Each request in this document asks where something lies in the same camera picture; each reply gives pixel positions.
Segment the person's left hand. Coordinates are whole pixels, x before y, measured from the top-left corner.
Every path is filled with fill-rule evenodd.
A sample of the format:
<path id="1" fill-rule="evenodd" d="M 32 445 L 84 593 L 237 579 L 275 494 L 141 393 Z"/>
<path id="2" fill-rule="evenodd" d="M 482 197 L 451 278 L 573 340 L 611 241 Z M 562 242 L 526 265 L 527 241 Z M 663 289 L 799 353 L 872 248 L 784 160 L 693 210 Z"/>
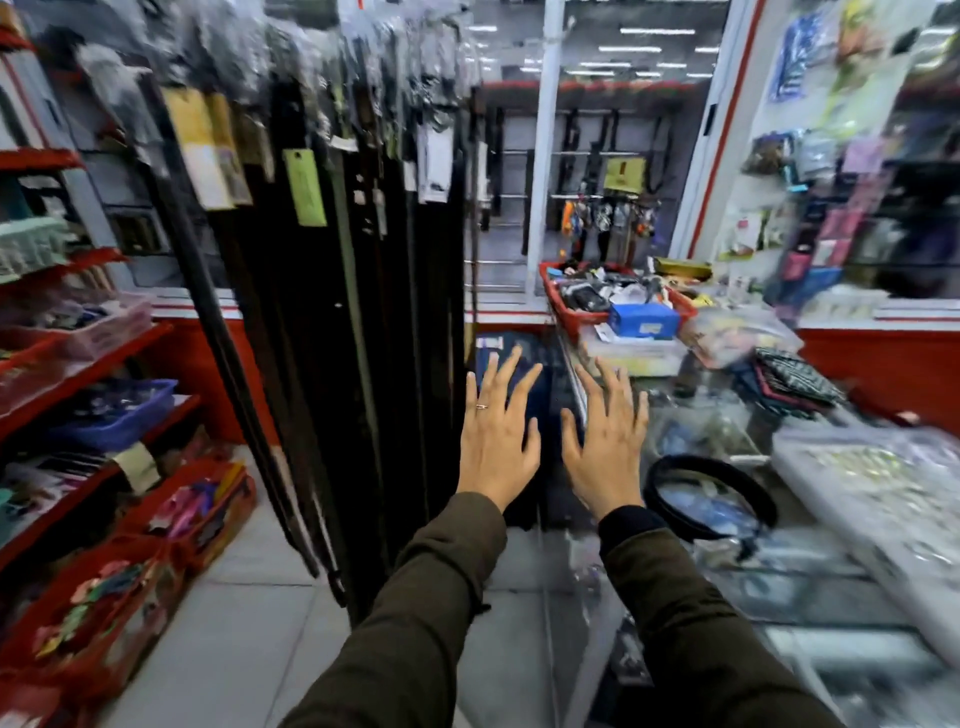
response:
<path id="1" fill-rule="evenodd" d="M 474 423 L 465 423 L 463 412 L 457 494 L 482 495 L 504 513 L 536 474 L 525 472 L 524 413 L 527 395 L 542 366 L 536 364 L 520 382 L 524 412 L 498 413 L 499 366 L 498 356 L 493 354 L 482 380 L 477 380 L 481 412 Z"/>

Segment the blue cardboard box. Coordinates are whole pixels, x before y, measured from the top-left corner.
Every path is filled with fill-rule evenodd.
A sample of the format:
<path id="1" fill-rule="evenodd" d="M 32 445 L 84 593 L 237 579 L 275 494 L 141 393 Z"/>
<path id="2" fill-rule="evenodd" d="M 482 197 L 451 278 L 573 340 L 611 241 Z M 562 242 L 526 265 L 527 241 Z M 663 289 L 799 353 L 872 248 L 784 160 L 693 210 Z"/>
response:
<path id="1" fill-rule="evenodd" d="M 682 317 L 672 307 L 660 302 L 626 302 L 613 304 L 607 323 L 621 338 L 672 339 L 678 333 Z"/>

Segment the red plastic counter basket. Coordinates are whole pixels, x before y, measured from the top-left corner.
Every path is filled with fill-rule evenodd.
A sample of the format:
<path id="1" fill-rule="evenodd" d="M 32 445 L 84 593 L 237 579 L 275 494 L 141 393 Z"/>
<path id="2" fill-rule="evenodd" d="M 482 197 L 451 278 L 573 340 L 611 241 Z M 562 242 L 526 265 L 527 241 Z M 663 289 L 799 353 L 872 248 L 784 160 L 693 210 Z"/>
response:
<path id="1" fill-rule="evenodd" d="M 559 261 L 540 262 L 538 273 L 543 282 L 545 295 L 557 320 L 557 327 L 564 330 L 571 343 L 578 344 L 582 328 L 606 323 L 609 320 L 609 312 L 585 311 L 569 307 L 561 295 L 558 284 L 558 281 L 564 276 L 550 273 L 551 270 L 559 271 L 560 265 Z M 698 315 L 700 308 L 693 305 L 690 298 L 674 289 L 669 288 L 667 294 L 678 315 L 677 331 L 679 331 L 684 323 Z"/>

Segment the coiled black belt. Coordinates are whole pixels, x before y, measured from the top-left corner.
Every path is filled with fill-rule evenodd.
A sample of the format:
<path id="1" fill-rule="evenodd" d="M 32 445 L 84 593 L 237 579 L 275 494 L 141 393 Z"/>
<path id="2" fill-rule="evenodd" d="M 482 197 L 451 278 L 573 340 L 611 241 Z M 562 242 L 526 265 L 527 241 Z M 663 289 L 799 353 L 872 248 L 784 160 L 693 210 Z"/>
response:
<path id="1" fill-rule="evenodd" d="M 779 511 L 769 493 L 742 469 L 711 457 L 659 457 L 642 486 L 644 504 L 664 519 L 678 539 L 734 539 L 739 560 L 751 556 L 757 540 L 772 530 Z"/>

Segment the clear tray of jewellery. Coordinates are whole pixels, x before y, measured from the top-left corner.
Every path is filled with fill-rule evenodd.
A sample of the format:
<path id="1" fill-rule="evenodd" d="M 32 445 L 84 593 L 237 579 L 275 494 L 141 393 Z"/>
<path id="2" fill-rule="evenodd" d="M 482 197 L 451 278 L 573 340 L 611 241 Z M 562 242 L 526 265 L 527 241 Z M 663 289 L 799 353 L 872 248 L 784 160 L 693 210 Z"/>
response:
<path id="1" fill-rule="evenodd" d="M 784 428 L 771 464 L 960 672 L 960 439 L 933 427 Z"/>

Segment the pile of patterned cloth pouches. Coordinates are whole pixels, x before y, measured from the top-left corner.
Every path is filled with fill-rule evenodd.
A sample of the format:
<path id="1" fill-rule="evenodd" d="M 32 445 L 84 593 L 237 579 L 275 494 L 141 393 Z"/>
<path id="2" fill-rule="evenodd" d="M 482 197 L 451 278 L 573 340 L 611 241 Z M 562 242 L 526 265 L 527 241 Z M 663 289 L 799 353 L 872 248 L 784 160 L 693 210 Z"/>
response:
<path id="1" fill-rule="evenodd" d="M 813 420 L 846 403 L 846 394 L 797 353 L 758 347 L 730 365 L 734 391 L 775 417 Z"/>

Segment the white pillar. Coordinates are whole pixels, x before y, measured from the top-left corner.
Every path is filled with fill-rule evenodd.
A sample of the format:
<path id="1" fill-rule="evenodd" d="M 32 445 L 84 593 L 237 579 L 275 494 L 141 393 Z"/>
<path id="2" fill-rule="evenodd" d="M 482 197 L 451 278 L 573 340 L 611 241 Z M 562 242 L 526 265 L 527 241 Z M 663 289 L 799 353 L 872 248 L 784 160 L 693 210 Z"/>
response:
<path id="1" fill-rule="evenodd" d="M 546 236 L 549 174 L 554 151 L 557 93 L 565 34 L 567 0 L 545 0 L 543 57 L 540 67 L 534 136 L 530 216 L 527 225 L 526 288 L 531 292 L 538 279 Z"/>

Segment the yellow paper belt tag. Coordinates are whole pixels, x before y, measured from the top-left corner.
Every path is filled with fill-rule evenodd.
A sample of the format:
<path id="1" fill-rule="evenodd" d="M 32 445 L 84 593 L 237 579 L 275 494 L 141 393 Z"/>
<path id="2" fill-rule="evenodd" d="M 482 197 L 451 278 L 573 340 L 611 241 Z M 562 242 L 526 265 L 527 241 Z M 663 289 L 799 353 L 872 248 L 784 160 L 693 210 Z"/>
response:
<path id="1" fill-rule="evenodd" d="M 207 212 L 251 206 L 227 98 L 193 87 L 163 86 L 161 93 L 200 206 Z"/>

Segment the blue plastic basket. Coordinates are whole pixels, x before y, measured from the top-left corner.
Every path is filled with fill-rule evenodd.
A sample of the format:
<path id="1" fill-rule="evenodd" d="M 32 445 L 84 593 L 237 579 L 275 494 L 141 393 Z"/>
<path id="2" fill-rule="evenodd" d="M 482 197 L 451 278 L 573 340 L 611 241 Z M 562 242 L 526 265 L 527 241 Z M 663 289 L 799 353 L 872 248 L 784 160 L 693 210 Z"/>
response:
<path id="1" fill-rule="evenodd" d="M 175 408 L 175 379 L 108 378 L 61 405 L 40 433 L 44 444 L 101 454 L 126 450 Z"/>

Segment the dark blue packet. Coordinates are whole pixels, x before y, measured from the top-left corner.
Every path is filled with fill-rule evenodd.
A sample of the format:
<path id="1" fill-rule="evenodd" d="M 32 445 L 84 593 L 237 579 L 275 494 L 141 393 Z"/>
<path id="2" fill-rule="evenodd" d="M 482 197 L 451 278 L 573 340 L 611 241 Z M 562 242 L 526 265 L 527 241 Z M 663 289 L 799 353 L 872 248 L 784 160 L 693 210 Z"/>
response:
<path id="1" fill-rule="evenodd" d="M 492 355 L 497 355 L 502 365 L 514 347 L 522 347 L 522 357 L 517 365 L 514 382 L 522 381 L 537 365 L 540 374 L 527 394 L 524 426 L 537 419 L 538 430 L 545 433 L 550 424 L 550 402 L 553 385 L 553 363 L 548 346 L 538 336 L 520 331 L 495 331 L 480 335 L 475 340 L 474 353 L 469 363 L 479 382 L 486 373 Z"/>

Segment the person's right forearm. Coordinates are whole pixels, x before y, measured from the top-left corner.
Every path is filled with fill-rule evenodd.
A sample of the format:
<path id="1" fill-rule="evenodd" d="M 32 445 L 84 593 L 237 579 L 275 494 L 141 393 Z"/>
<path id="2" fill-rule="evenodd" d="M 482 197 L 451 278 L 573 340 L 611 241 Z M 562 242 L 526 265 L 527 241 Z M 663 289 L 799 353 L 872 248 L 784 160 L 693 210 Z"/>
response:
<path id="1" fill-rule="evenodd" d="M 642 505 L 598 523 L 607 577 L 680 728 L 845 728 Z"/>

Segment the person's left forearm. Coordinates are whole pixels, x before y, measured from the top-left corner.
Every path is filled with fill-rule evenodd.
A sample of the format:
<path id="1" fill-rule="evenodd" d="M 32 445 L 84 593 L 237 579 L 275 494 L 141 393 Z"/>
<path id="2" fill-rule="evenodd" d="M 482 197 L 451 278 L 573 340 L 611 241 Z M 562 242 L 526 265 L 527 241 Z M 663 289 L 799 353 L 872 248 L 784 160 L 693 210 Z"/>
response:
<path id="1" fill-rule="evenodd" d="M 279 728 L 452 728 L 466 636 L 506 545 L 498 506 L 455 494 Z"/>

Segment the wall display of hanging packets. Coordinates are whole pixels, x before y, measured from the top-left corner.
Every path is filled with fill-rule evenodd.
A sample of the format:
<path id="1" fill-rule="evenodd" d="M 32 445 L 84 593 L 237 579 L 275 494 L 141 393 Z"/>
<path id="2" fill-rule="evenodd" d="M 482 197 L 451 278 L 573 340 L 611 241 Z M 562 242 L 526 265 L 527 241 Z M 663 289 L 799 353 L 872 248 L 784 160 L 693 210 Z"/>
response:
<path id="1" fill-rule="evenodd" d="M 846 283 L 891 185 L 895 104 L 960 51 L 960 0 L 761 0 L 717 181 L 710 252 L 791 327 L 870 318 L 889 297 Z"/>

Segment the red basket of hair clips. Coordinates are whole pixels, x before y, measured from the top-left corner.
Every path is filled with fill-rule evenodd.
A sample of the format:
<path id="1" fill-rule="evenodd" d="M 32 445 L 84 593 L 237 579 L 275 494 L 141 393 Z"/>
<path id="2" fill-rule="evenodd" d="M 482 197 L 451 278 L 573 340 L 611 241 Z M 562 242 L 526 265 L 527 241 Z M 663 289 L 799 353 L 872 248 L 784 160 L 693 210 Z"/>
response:
<path id="1" fill-rule="evenodd" d="M 244 463 L 203 457 L 141 496 L 116 530 L 167 542 L 174 564 L 195 578 L 234 541 L 257 504 L 257 485 Z"/>
<path id="2" fill-rule="evenodd" d="M 73 559 L 0 643 L 0 670 L 99 706 L 126 688 L 185 588 L 173 546 L 114 537 Z"/>

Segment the red metal shelf rack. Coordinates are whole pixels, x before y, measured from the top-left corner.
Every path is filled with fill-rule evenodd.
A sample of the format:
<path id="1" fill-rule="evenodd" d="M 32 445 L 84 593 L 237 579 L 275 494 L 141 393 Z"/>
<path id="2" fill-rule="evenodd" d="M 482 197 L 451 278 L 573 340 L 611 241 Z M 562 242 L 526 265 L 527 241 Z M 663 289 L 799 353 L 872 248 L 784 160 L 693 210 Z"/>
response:
<path id="1" fill-rule="evenodd" d="M 37 271 L 0 285 L 0 303 L 46 290 L 72 287 L 134 293 L 116 288 L 109 268 L 125 268 L 109 208 L 103 205 L 88 162 L 96 155 L 75 144 L 74 128 L 59 87 L 79 82 L 77 70 L 54 71 L 37 43 L 0 23 L 0 223 L 54 216 L 67 222 L 66 266 Z M 37 550 L 62 537 L 64 523 L 80 514 L 107 486 L 146 492 L 162 480 L 147 452 L 201 400 L 175 395 L 171 414 L 122 450 L 113 452 L 43 443 L 53 410 L 81 390 L 129 373 L 129 365 L 173 333 L 170 323 L 151 329 L 94 361 L 68 358 L 51 334 L 0 328 L 4 344 L 21 347 L 0 360 L 0 586 L 17 571 L 36 573 Z"/>

